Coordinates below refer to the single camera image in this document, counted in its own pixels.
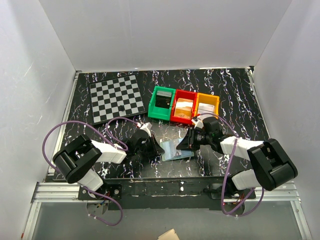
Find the mint green card holder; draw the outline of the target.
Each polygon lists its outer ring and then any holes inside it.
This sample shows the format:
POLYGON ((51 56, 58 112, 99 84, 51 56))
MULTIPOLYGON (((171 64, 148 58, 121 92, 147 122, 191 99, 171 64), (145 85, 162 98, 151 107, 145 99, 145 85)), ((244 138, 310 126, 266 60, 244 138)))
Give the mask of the mint green card holder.
POLYGON ((181 143, 182 138, 176 138, 173 140, 162 141, 160 147, 164 150, 161 154, 161 160, 163 162, 181 160, 194 157, 194 152, 191 150, 179 150, 178 144, 181 143))

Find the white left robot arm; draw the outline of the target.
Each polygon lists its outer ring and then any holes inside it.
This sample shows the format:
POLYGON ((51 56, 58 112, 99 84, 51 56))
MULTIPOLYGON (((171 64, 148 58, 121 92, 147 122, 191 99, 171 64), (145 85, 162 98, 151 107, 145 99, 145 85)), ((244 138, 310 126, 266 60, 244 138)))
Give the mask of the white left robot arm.
POLYGON ((67 183, 79 183, 89 189, 95 200, 101 200, 107 191, 103 179, 93 170, 96 162, 121 164, 126 157, 152 158, 165 152, 155 136, 146 130, 137 130, 126 143, 128 151, 120 150, 117 144, 97 142, 82 134, 56 153, 53 162, 67 183))

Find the black VIP credit card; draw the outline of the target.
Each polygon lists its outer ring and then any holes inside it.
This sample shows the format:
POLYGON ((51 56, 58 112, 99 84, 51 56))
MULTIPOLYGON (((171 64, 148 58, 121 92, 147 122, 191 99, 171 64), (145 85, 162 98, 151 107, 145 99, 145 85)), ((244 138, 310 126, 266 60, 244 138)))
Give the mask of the black VIP credit card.
POLYGON ((171 105, 172 98, 170 96, 155 96, 155 106, 158 108, 169 109, 171 105))

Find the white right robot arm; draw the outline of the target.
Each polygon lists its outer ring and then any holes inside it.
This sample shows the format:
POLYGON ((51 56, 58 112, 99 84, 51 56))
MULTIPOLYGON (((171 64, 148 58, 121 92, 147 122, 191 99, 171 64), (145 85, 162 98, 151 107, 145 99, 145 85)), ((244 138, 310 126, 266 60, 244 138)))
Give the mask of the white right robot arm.
POLYGON ((225 175, 221 192, 237 199, 246 189, 261 187, 272 191, 298 176, 298 170, 281 144, 273 138, 255 141, 224 134, 216 117, 193 119, 178 150, 197 151, 202 145, 210 146, 219 154, 250 161, 252 168, 225 175))

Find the white gold VIP card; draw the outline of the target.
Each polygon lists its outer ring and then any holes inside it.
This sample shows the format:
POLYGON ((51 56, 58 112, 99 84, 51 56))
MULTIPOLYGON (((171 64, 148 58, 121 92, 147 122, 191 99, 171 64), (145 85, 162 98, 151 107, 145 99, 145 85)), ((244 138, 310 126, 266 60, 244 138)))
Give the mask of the white gold VIP card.
POLYGON ((162 148, 164 149, 164 159, 166 161, 182 156, 182 151, 177 150, 177 145, 182 141, 182 138, 164 141, 162 148))

